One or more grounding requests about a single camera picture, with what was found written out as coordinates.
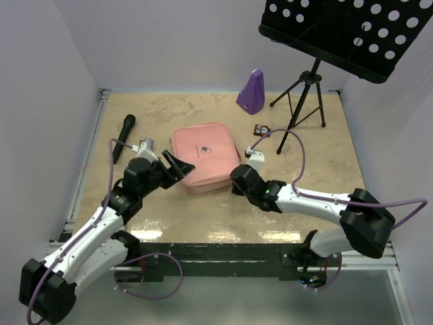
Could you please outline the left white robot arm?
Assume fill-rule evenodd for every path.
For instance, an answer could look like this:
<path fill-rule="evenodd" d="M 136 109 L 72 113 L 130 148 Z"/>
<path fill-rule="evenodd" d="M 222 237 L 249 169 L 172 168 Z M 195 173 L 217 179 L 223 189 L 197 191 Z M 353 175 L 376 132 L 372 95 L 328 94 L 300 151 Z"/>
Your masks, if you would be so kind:
<path fill-rule="evenodd" d="M 27 307 L 26 321 L 58 324 L 72 310 L 76 299 L 111 267 L 134 265 L 140 241 L 124 226 L 142 209 L 143 200 L 158 188 L 169 189 L 186 178 L 193 164 L 163 151 L 137 155 L 122 178 L 109 182 L 106 197 L 86 224 L 61 247 L 43 258 L 30 259 L 22 268 L 19 301 Z"/>

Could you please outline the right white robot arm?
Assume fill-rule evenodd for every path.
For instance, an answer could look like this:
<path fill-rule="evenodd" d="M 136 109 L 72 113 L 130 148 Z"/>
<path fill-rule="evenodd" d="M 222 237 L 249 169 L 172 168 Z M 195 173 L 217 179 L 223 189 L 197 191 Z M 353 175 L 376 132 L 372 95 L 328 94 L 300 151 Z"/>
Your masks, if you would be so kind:
<path fill-rule="evenodd" d="M 316 266 L 334 253 L 357 251 L 380 259 L 395 224 L 388 212 L 367 190 L 352 194 L 328 194 L 296 188 L 277 180 L 265 181 L 249 165 L 240 165 L 230 174 L 234 194 L 265 212 L 296 213 L 337 225 L 315 232 L 301 250 L 302 260 Z"/>

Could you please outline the pink medicine kit case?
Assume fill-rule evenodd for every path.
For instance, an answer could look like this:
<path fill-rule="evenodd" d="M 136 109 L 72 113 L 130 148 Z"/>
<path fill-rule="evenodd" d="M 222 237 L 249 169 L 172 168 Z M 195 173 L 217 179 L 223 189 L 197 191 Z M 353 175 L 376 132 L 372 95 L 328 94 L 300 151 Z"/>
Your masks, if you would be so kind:
<path fill-rule="evenodd" d="M 173 131 L 175 157 L 195 166 L 181 183 L 188 194 L 202 194 L 231 185 L 230 174 L 241 157 L 227 126 L 206 123 Z"/>

